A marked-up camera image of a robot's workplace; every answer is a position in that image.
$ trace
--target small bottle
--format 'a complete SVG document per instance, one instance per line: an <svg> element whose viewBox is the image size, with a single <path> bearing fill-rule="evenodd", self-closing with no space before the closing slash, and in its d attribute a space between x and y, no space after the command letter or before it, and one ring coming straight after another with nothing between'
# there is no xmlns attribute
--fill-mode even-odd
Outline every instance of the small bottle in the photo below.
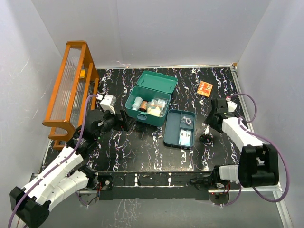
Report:
<svg viewBox="0 0 304 228"><path fill-rule="evenodd" d="M142 101L143 101L143 99L139 96L137 98L135 98L134 104L132 105L132 109L133 110L138 110Z"/></svg>
<svg viewBox="0 0 304 228"><path fill-rule="evenodd" d="M148 104L148 101L147 100L143 100L142 103L141 103L141 106L139 108L139 111L141 111L141 112L147 112L147 104Z"/></svg>

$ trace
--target brown bottle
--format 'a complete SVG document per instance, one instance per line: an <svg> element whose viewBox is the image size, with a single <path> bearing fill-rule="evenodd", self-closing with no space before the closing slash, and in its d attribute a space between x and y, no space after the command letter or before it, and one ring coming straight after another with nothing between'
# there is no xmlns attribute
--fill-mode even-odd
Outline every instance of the brown bottle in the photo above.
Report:
<svg viewBox="0 0 304 228"><path fill-rule="evenodd" d="M147 104L148 104L148 101L143 100L142 103L141 103L141 106L139 107L139 111L147 112Z"/></svg>

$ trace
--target wire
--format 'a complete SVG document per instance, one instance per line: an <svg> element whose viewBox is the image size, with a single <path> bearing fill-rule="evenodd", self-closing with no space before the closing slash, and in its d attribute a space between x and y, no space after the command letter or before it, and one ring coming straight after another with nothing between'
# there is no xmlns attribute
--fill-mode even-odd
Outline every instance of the wire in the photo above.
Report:
<svg viewBox="0 0 304 228"><path fill-rule="evenodd" d="M255 133L252 133L252 132L248 131L248 130L241 124L241 118L238 119L238 125L239 125L245 132L247 132L248 134L253 135L253 136L257 137L257 138L260 138L260 139L262 139L262 140L268 142L270 145L272 145L272 146L276 149L277 153L280 155L281 160L282 160L283 165L284 165L284 168L285 168L285 172L286 172L286 187L285 187L285 190L284 190L282 196L281 196L280 198L278 198L278 199L268 199L268 198L266 198L265 196L263 196L255 187L253 187L254 191L256 191L256 193L257 193L262 199L264 199L264 200L266 200L266 201L268 201L268 202L272 202L272 203L280 202L281 200L283 200L283 199L286 197L286 195L287 195L287 193L288 193L288 191L289 191L289 186L290 186L290 174L289 174L289 169L288 169L288 167L287 167L287 162L286 162L286 160L285 160L285 158L284 158L284 156L283 156L281 150L280 150L280 149L279 149L279 148L278 148L270 139L268 139L268 138L266 138L266 137L264 137L264 136L261 136L261 135L259 135L259 134L255 134Z"/></svg>
<svg viewBox="0 0 304 228"><path fill-rule="evenodd" d="M256 104L255 100L254 100L253 97L250 96L249 94L244 94L244 93L233 94L233 95L231 95L231 96L228 96L227 98L230 98L230 99L231 99L232 97L238 96L238 95L247 96L247 97L249 97L249 98L251 99L251 101L253 102L253 105L255 106L255 114L253 115L252 119L251 119L251 120L246 120L244 117L241 117L247 124L253 122L253 121L255 120L256 116L257 116L257 104Z"/></svg>
<svg viewBox="0 0 304 228"><path fill-rule="evenodd" d="M241 195L241 192L242 192L242 185L241 184L238 184L238 185L239 185L239 191L238 191L237 196L235 197L235 199L232 202L224 204L224 206L229 206L229 205L235 203L238 200L238 198L239 198L239 196Z"/></svg>
<svg viewBox="0 0 304 228"><path fill-rule="evenodd" d="M87 189L87 190L93 190L93 189L95 189L97 187L97 185L98 185L98 183L93 188L91 188L91 189L88 189L88 188L85 188L85 189Z"/></svg>
<svg viewBox="0 0 304 228"><path fill-rule="evenodd" d="M199 184L203 184L204 185L204 179L203 178L200 178L200 179L198 179L198 178L192 178L192 179L190 179L190 181L189 181L189 184L191 184L191 185L193 185L197 190L207 190L207 188L206 187L203 187L203 188L199 188Z"/></svg>
<svg viewBox="0 0 304 228"><path fill-rule="evenodd" d="M91 199L91 201L88 203L88 205L90 205L93 202L93 200L95 200L95 199L97 199L97 196L94 197L93 199Z"/></svg>
<svg viewBox="0 0 304 228"><path fill-rule="evenodd" d="M228 184L226 184L226 186L225 186L223 193L228 193L229 191L230 191L230 183L228 182Z"/></svg>
<svg viewBox="0 0 304 228"><path fill-rule="evenodd" d="M79 195L77 192L75 192L75 195L77 196L77 198L79 199L79 201L82 202L86 207L89 206L89 205L80 197L80 195Z"/></svg>
<svg viewBox="0 0 304 228"><path fill-rule="evenodd" d="M101 191L102 185L99 183L99 188L97 189L97 198L100 197L100 191Z"/></svg>
<svg viewBox="0 0 304 228"><path fill-rule="evenodd" d="M17 222L17 226L16 226L16 228L18 228L19 222L20 222L20 218L18 219L18 222Z"/></svg>
<svg viewBox="0 0 304 228"><path fill-rule="evenodd" d="M241 121L242 121L242 120L244 120L246 123L251 123L251 122L254 121L254 119L255 119L256 116L257 116L257 106L256 106L257 104L256 104L255 100L254 100L250 95L244 94L244 93L233 94L233 95L231 95L231 96L228 96L228 98L231 99L232 97L237 96L237 95L245 95L245 96L249 97L249 98L252 100L252 102L253 102L253 104L254 104L254 106L255 106L255 114L254 114L253 118L252 118L250 121L247 121L243 116L241 116L241 117L239 117L239 119L238 119L238 125L239 125L245 132L247 132L248 134L250 134L250 135L252 135L252 136L255 136L255 137L257 137L257 138L260 138L260 139L262 139L262 140L268 142L270 145L272 145L272 146L276 149L277 153L279 154L279 156L280 156L280 158L281 158L281 160L282 160L282 162L283 162L283 165L284 165L284 168L285 168L285 172L286 172L286 187L285 187L285 190L284 190L284 192L283 192L283 194L282 194L282 196L281 196L280 198L277 198L277 199L268 199L268 198L266 198L265 196L263 196L255 187L253 187L253 189L254 189L254 191L255 191L262 199L264 199L264 200L266 200L266 201L268 201L268 202L272 202L272 203L280 202L281 200L283 200L283 199L286 197L286 195L287 195L287 193L288 193L288 191L289 191L289 186L290 186L290 173L289 173L289 169L288 169L288 166L287 166L287 162L286 162L286 160L285 160L285 158L284 158L284 156L283 156L281 150L280 150L280 149L279 149L279 148L278 148L270 139L268 139L268 138L266 138L266 137L264 137L264 136L261 136L261 135L259 135L259 134L255 134L255 133L252 133L252 132L248 131L247 128L245 128L245 127L241 124Z"/></svg>
<svg viewBox="0 0 304 228"><path fill-rule="evenodd" d="M81 131L80 131L80 135L79 135L79 139L78 139L78 142L77 142L77 144L76 144L76 146L75 146L75 148L73 149L73 151L64 159L64 160L62 160L61 162L60 162L60 164L56 164L52 169L50 169L45 175L43 175L43 178L46 178L52 171L54 171L59 165L61 165L61 164L63 164L63 163L65 163L69 158L71 158L72 157L72 155L75 153L75 151L77 150L77 148L79 147L79 145L80 145L80 141L81 141L81 139L82 139L82 135L83 135L83 133L84 133L84 128L85 128L85 125L84 125L84 123L85 123L85 121L86 121L86 110L87 110L87 105L88 105L88 103L89 103L89 100L90 100L90 98L91 97L97 97L97 95L94 95L94 94L92 94L92 95L89 95L88 97L87 97L87 99L86 99L86 101L85 101L85 108L84 108L84 116L83 116L83 119L82 119L82 125L81 125ZM13 222L13 219L14 219L14 216L15 216L15 214L16 214L16 212L17 212L17 210L18 210L18 208L20 207L20 205L21 205L21 203L23 202L23 200L30 194L30 192L32 192L33 191L33 189L35 188L35 187L37 187L39 184L40 184L40 182L42 182L42 180L43 179L39 179L22 197L21 197L21 199L18 201L18 203L16 204L16 206L15 206L15 208L14 208L14 210L13 210L13 212L12 212L12 214L11 214L11 216L10 216L10 220L9 220L9 224L8 224L8 228L11 228L11 224L12 224L12 222Z"/></svg>

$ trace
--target orange wooden rack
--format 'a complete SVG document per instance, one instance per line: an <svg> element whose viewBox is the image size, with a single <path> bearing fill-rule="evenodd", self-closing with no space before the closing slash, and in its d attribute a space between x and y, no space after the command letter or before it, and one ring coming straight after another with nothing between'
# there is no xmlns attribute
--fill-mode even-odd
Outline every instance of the orange wooden rack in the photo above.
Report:
<svg viewBox="0 0 304 228"><path fill-rule="evenodd" d="M48 137L55 141L54 149L62 150L64 143L72 138L75 129L82 124L86 98L92 88L91 94L97 94L98 81L87 43L67 42L46 117L42 122L44 126L51 127ZM95 100L94 97L91 110L95 109Z"/></svg>

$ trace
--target yellow object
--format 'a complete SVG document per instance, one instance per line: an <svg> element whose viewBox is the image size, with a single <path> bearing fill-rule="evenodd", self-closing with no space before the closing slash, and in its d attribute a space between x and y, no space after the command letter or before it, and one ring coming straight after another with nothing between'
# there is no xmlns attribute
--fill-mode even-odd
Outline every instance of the yellow object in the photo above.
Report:
<svg viewBox="0 0 304 228"><path fill-rule="evenodd" d="M161 109L159 107L150 107L148 108L148 111L147 111L148 114L150 115L155 115L157 117L160 117L161 116Z"/></svg>
<svg viewBox="0 0 304 228"><path fill-rule="evenodd" d="M213 85L207 82L200 81L197 94L209 97Z"/></svg>
<svg viewBox="0 0 304 228"><path fill-rule="evenodd" d="M86 77L86 71L85 70L81 70L80 71L80 79L85 78Z"/></svg>

